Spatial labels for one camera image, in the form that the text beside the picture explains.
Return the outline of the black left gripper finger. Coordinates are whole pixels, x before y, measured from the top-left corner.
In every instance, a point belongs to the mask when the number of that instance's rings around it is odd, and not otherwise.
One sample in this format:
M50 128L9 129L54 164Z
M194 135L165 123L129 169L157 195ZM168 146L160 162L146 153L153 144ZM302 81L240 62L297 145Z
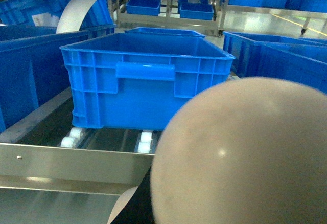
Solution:
M151 169L111 223L155 223L150 187Z

